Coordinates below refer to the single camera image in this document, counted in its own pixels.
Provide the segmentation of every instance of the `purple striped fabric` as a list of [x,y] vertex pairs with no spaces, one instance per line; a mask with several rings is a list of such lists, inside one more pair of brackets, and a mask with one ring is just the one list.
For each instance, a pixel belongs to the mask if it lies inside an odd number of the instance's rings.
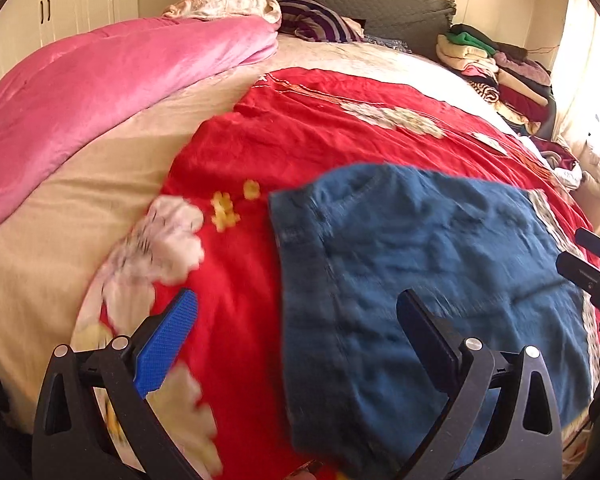
[[351,43],[362,41],[337,12],[315,0],[280,0],[282,24],[279,32],[307,41]]

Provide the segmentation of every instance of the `pink blanket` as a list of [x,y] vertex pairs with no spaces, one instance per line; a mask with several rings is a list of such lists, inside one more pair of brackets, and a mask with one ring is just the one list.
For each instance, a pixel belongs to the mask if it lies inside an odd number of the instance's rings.
[[0,224],[88,142],[171,93],[271,56],[260,17],[143,18],[52,43],[0,81]]

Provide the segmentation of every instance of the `green folded cloth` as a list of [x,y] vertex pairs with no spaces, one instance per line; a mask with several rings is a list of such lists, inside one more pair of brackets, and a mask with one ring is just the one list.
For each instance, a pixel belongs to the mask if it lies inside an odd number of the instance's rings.
[[486,53],[489,54],[489,56],[493,56],[493,54],[496,53],[495,49],[491,48],[489,45],[481,42],[480,40],[476,40],[468,32],[461,32],[460,34],[452,34],[451,32],[448,32],[446,34],[446,38],[451,43],[455,43],[456,45],[471,45],[481,48],[484,51],[486,51]]

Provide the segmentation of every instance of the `beige bed sheet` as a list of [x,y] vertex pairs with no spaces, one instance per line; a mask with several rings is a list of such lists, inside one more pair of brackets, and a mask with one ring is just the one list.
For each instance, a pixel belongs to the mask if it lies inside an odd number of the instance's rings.
[[280,36],[270,59],[208,78],[134,115],[80,150],[0,226],[0,375],[24,428],[32,428],[46,364],[53,348],[70,340],[92,276],[157,195],[174,156],[202,121],[231,110],[259,76],[289,66],[411,84],[511,133],[466,83],[428,60],[371,44],[288,36]]

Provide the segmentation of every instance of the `blue denim shorts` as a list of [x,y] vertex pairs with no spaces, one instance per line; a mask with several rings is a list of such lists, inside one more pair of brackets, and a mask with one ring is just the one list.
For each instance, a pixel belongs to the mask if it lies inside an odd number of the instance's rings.
[[[397,322],[395,302],[406,288],[493,350],[541,349],[564,426],[588,405],[583,293],[555,270],[556,241],[528,192],[359,164],[273,193],[269,208],[297,450],[339,460],[353,479],[389,479],[429,431],[446,396]],[[490,416],[485,408],[466,462]]]

